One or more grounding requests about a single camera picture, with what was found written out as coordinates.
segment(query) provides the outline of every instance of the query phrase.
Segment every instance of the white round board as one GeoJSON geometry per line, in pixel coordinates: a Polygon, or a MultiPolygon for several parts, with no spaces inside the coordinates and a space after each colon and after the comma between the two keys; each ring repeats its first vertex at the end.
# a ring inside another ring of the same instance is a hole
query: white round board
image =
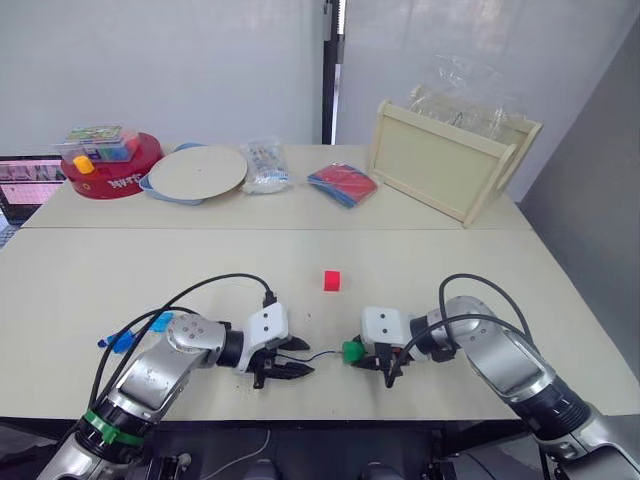
{"type": "Polygon", "coordinates": [[[191,147],[170,153],[149,172],[151,187],[176,200],[200,200],[235,188],[247,174],[247,161],[227,147],[191,147]]]}

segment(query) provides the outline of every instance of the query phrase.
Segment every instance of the white table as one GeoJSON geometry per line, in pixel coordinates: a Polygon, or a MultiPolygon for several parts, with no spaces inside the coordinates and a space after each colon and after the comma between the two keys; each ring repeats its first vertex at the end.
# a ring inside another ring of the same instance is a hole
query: white table
{"type": "MultiPolygon", "coordinates": [[[[640,388],[620,353],[540,240],[527,230],[24,229],[0,254],[0,414],[77,418],[86,407],[100,351],[96,341],[208,276],[264,277],[290,311],[291,331],[313,351],[359,331],[365,305],[420,314],[436,305],[448,274],[496,281],[527,315],[548,361],[605,414],[637,413],[640,388]],[[324,293],[325,269],[344,275],[324,293]]],[[[483,298],[506,319],[495,294],[468,281],[450,295],[483,298]]],[[[245,280],[207,286],[182,304],[240,326],[260,287],[245,280]]],[[[197,371],[170,410],[173,420],[513,418],[467,364],[412,364],[392,390],[378,372],[337,358],[314,362],[299,380],[267,380],[225,368],[197,371]]]]}
{"type": "MultiPolygon", "coordinates": [[[[349,210],[306,183],[307,175],[334,162],[364,169],[366,149],[353,146],[289,146],[285,155],[295,186],[277,195],[232,191],[197,206],[161,202],[138,194],[115,200],[81,197],[68,183],[25,224],[27,228],[216,229],[458,229],[460,222],[383,186],[349,210]]],[[[529,230],[508,197],[499,198],[473,229],[529,230]]]]}

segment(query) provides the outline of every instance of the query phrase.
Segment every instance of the green object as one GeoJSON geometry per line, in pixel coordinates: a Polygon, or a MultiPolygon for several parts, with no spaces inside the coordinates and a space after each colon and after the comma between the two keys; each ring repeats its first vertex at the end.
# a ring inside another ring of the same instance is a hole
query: green object
{"type": "Polygon", "coordinates": [[[87,410],[84,414],[84,419],[89,422],[96,430],[102,434],[102,440],[104,443],[111,445],[114,441],[124,443],[126,445],[132,445],[137,447],[142,445],[144,438],[136,435],[131,435],[120,430],[118,427],[109,425],[102,420],[93,410],[87,410]]]}
{"type": "Polygon", "coordinates": [[[356,363],[362,360],[366,350],[360,342],[344,342],[342,344],[342,360],[345,363],[356,363]]]}

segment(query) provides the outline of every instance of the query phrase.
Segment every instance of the wall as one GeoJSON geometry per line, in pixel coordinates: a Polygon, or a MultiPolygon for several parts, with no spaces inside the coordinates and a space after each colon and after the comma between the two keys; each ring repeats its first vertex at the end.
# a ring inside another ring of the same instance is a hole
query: wall
{"type": "Polygon", "coordinates": [[[435,53],[488,63],[545,124],[508,189],[520,201],[639,12],[637,0],[349,0],[336,141],[370,143],[380,102],[406,105],[435,53]]]}
{"type": "Polygon", "coordinates": [[[0,0],[0,155],[76,125],[320,141],[318,0],[0,0]]]}
{"type": "Polygon", "coordinates": [[[521,205],[638,378],[639,132],[636,21],[521,205]]]}

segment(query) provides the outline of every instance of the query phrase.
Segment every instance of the plastic box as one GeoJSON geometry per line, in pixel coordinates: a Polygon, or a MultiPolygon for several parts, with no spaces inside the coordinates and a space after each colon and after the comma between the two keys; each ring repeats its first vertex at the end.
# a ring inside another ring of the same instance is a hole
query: plastic box
{"type": "Polygon", "coordinates": [[[86,155],[94,163],[115,163],[130,161],[139,145],[138,132],[105,125],[74,128],[64,143],[55,147],[69,164],[79,155],[86,155]]]}

